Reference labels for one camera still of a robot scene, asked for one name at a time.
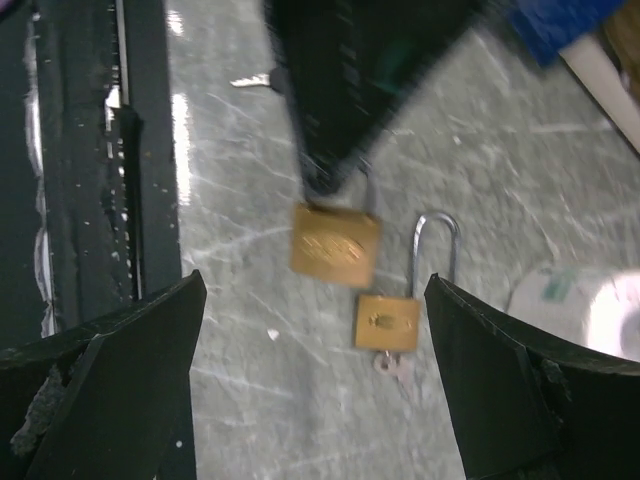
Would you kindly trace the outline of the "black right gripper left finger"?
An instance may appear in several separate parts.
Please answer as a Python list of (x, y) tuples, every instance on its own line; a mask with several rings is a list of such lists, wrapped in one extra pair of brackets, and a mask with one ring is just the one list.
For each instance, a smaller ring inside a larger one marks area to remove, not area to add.
[(1, 352), (4, 479), (157, 479), (199, 337), (199, 271)]

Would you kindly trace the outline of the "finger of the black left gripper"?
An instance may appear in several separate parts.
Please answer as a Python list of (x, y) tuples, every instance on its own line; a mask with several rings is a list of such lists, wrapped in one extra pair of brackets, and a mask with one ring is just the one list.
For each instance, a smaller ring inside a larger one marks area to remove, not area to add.
[(485, 1), (270, 1), (305, 195), (337, 193)]

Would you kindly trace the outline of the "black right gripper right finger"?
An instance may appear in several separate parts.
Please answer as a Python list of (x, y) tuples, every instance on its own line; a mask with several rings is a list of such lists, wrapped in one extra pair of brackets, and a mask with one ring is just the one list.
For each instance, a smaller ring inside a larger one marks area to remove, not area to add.
[(636, 479), (639, 365), (432, 275), (431, 339), (468, 479)]

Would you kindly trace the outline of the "long shackle brass padlock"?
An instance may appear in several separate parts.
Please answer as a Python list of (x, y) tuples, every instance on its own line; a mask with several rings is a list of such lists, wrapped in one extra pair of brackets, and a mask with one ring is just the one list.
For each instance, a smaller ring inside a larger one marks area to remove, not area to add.
[(388, 353), (413, 352), (417, 348), (422, 306), (418, 300), (418, 257), (426, 226), (442, 222), (450, 232), (448, 279), (456, 281), (461, 231), (457, 221), (444, 211), (422, 214), (415, 225), (409, 257), (409, 281), (405, 297), (361, 294), (358, 297), (354, 346)]

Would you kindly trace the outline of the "small brass padlock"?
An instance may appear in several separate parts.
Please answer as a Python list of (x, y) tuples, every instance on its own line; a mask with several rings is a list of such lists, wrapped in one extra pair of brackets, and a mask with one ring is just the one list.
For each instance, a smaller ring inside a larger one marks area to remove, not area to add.
[(377, 185), (372, 170), (359, 209), (299, 203), (293, 211), (292, 271), (327, 283), (367, 288), (374, 278), (382, 223), (376, 215)]

